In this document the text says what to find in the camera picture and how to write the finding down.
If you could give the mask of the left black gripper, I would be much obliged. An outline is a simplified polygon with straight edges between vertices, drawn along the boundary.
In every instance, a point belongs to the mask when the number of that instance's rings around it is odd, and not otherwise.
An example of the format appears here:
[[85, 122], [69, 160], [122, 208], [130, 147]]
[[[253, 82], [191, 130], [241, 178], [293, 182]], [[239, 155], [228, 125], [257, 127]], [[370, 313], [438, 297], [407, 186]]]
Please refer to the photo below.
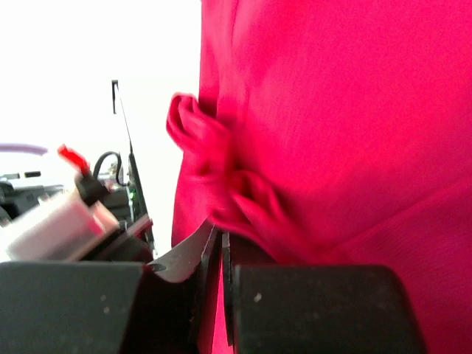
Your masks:
[[116, 230], [102, 240], [91, 241], [66, 260], [149, 263], [153, 260], [153, 251], [145, 238], [152, 225], [150, 217], [141, 217], [126, 230]]

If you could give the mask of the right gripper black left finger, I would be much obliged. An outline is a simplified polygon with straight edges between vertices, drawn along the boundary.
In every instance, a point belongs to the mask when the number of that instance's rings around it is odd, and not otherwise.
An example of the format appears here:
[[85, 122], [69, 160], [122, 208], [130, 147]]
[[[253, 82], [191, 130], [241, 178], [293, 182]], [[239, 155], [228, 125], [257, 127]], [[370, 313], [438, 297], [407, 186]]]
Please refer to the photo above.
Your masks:
[[210, 353], [218, 230], [152, 263], [1, 264], [3, 353]]

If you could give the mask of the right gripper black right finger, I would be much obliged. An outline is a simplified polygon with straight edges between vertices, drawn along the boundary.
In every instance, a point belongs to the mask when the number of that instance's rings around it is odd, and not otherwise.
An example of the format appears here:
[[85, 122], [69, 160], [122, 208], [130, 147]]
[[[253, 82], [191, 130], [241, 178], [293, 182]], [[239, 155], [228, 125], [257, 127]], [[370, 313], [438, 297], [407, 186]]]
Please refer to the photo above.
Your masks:
[[235, 353], [425, 353], [398, 276], [381, 265], [280, 265], [222, 237], [227, 341]]

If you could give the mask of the bright red t shirt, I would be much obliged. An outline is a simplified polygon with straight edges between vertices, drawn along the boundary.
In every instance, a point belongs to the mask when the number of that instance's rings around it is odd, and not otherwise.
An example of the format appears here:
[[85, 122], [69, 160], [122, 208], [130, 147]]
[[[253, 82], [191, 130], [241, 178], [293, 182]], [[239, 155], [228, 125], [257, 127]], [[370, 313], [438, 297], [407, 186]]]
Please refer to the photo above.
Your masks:
[[284, 263], [377, 263], [431, 353], [471, 351], [471, 3], [203, 1], [177, 94], [172, 243], [204, 221]]

